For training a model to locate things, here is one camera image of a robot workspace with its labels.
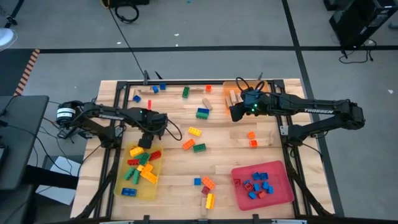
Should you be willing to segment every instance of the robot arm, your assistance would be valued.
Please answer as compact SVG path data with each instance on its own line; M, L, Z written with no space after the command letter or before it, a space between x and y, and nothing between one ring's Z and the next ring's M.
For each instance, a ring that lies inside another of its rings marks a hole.
M288 143L301 146L303 140L313 134L337 128L357 130L365 124L362 108L350 100L306 100L296 95L285 93L264 93L253 87L241 92L242 103L229 107L234 122L242 119L243 114L259 115L295 115L297 113L317 113L334 115L305 126L285 127L281 133L287 135Z
M154 136L159 139L163 136L168 121L167 114L143 108L119 109L80 101L69 101L58 106L57 124L61 128L80 128L98 136L103 147L114 147L118 142L115 130L91 118L124 121L132 127L138 127L143 132L138 146L146 149L151 147Z

